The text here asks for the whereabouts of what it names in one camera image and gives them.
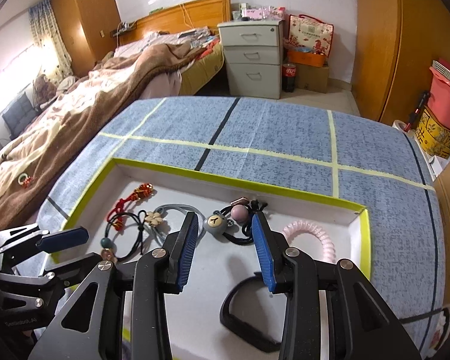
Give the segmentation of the wooden wardrobe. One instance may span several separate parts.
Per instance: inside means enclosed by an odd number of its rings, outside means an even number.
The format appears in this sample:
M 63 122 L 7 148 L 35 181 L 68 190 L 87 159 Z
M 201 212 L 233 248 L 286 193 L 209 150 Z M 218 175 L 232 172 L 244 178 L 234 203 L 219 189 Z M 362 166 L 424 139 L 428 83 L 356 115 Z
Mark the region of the wooden wardrobe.
M 438 58 L 450 63 L 450 12 L 441 0 L 358 0 L 352 93 L 362 117 L 406 120 Z

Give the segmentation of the brown fleece blanket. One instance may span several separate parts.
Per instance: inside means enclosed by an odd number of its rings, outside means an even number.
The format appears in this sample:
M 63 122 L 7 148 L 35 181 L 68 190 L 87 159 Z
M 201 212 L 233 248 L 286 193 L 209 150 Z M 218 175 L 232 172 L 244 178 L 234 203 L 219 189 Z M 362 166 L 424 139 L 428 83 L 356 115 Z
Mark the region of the brown fleece blanket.
M 155 77 L 178 71 L 202 51 L 186 41 L 114 57 L 98 64 L 59 96 L 0 151 L 0 231 L 20 226 L 32 217 L 57 177 Z

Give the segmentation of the yellow patterned tin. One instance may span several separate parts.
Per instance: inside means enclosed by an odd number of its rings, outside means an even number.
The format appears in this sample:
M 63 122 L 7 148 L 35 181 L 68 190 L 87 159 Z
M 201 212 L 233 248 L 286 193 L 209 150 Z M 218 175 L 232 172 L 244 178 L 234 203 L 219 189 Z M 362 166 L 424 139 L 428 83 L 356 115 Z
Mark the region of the yellow patterned tin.
M 450 129 L 437 121 L 427 106 L 424 107 L 415 136 L 422 150 L 428 155 L 444 159 L 450 157 Z

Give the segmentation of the floral curtain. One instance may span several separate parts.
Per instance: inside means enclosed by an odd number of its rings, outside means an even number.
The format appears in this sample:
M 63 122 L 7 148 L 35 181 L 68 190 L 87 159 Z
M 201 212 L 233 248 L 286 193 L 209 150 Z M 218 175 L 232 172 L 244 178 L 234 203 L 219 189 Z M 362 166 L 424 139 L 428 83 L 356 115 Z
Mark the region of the floral curtain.
M 72 76 L 72 58 L 62 40 L 51 0 L 30 7 L 28 16 L 33 41 L 39 48 L 40 73 L 55 84 Z

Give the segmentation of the green shallow cardboard box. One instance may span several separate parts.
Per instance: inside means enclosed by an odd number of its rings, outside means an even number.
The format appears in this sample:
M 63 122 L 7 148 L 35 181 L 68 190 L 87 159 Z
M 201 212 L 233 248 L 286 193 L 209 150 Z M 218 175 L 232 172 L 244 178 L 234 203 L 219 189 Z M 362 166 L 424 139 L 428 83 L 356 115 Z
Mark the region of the green shallow cardboard box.
M 275 231 L 304 220 L 319 225 L 335 246 L 337 258 L 348 258 L 363 273 L 371 271 L 371 231 L 364 205 L 339 198 L 260 184 L 225 176 L 113 158 L 97 173 L 65 221 L 66 228 L 88 230 L 86 244 L 54 253 L 64 262 L 99 252 L 105 218 L 114 203 L 141 183 L 153 185 L 142 203 L 152 211 L 163 204 L 194 206 L 204 215 L 247 197 L 266 203 L 266 218 Z M 205 235 L 196 248 L 189 279 L 180 295 L 166 297 L 166 315 L 175 359 L 264 359 L 266 354 L 221 325 L 219 311 L 232 288 L 259 270 L 255 248 Z

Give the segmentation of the corner wooden cabinet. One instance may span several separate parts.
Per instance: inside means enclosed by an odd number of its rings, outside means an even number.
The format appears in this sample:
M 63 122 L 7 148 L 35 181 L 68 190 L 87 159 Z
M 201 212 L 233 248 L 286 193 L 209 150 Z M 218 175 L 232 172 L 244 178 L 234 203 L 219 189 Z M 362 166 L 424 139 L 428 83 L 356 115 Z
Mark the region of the corner wooden cabinet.
M 83 77 L 115 49 L 111 33 L 120 23 L 115 0 L 51 0 L 61 39 L 75 75 Z

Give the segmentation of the pink items on cabinet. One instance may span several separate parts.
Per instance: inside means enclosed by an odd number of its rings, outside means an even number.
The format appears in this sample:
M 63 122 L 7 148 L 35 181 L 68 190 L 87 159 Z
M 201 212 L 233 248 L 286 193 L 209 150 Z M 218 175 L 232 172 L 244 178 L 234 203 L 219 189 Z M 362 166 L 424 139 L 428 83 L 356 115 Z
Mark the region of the pink items on cabinet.
M 234 21 L 285 20 L 285 8 L 273 6 L 253 6 L 246 2 L 232 6 Z

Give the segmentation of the pink plastic tub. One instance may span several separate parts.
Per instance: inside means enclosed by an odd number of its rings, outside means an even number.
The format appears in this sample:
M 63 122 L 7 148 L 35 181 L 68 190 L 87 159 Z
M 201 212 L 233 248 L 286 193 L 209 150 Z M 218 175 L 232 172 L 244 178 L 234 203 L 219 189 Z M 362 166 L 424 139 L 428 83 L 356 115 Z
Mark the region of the pink plastic tub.
M 450 129 L 450 81 L 434 67 L 430 67 L 429 70 L 433 78 L 427 106 L 436 120 Z

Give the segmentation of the blue patterned bed sheet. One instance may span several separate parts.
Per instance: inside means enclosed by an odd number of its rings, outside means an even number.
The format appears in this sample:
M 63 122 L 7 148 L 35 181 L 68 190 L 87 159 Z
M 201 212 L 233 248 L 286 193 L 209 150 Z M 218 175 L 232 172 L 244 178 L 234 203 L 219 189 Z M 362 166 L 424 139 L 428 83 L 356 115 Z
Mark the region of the blue patterned bed sheet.
M 364 205 L 371 280 L 421 352 L 445 290 L 437 194 L 414 140 L 353 115 L 257 98 L 141 99 L 103 127 L 58 179 L 38 213 L 59 230 L 94 176 L 127 158 L 251 180 Z

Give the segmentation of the grey drawer cabinet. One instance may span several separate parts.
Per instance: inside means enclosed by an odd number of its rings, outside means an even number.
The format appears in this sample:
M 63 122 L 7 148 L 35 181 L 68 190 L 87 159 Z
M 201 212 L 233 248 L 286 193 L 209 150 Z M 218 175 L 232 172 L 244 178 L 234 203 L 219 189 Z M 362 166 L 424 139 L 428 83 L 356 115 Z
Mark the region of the grey drawer cabinet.
M 283 22 L 229 21 L 219 24 L 218 31 L 230 94 L 280 99 Z

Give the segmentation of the wooden headboard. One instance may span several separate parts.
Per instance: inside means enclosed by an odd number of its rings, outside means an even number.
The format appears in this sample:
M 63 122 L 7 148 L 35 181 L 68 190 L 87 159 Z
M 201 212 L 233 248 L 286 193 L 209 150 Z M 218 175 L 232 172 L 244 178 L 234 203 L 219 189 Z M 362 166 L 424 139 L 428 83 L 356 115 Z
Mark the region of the wooden headboard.
M 149 32 L 182 33 L 207 27 L 218 33 L 218 25 L 232 19 L 231 0 L 194 0 L 157 10 L 118 36 L 119 46 L 141 39 Z

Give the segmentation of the red white gift bag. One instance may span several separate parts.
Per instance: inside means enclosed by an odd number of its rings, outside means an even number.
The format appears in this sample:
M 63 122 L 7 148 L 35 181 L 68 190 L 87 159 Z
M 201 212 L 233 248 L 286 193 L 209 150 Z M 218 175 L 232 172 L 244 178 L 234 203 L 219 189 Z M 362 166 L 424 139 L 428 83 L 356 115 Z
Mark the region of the red white gift bag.
M 289 16 L 288 45 L 294 50 L 328 58 L 332 48 L 334 25 L 308 15 Z

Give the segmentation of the orange box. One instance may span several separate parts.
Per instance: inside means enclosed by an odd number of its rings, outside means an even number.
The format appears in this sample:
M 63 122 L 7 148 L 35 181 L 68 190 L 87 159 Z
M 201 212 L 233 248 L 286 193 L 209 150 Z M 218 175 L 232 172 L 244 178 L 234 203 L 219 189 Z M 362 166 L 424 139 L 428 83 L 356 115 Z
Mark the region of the orange box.
M 298 63 L 314 68 L 322 68 L 327 62 L 327 57 L 325 55 L 295 51 L 291 49 L 287 51 L 287 58 L 289 63 Z

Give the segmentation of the cola bottle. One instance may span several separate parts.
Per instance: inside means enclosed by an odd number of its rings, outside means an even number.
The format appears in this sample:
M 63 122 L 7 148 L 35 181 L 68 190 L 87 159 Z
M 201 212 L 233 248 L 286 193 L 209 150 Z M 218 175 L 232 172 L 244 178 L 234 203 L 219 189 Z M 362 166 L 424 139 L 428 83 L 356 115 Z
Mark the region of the cola bottle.
M 295 79 L 297 74 L 296 65 L 293 63 L 284 63 L 282 65 L 282 90 L 291 93 L 295 89 Z

